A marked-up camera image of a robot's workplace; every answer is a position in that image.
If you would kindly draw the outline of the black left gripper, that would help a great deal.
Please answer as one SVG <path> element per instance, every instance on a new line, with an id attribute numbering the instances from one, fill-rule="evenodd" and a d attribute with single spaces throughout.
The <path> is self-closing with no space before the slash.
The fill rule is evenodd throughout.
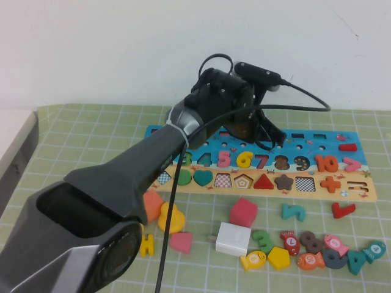
<path id="1" fill-rule="evenodd" d="M 282 147 L 286 134 L 273 124 L 261 111 L 261 127 L 264 134 L 259 139 L 259 122 L 254 111 L 245 109 L 255 106 L 254 86 L 249 82 L 209 68 L 205 70 L 189 94 L 189 108 L 201 118 L 205 128 L 197 137 L 209 139 L 221 126 L 237 139 L 255 143 L 263 150 L 272 150 L 272 144 Z M 244 111 L 227 115 L 228 112 Z"/>

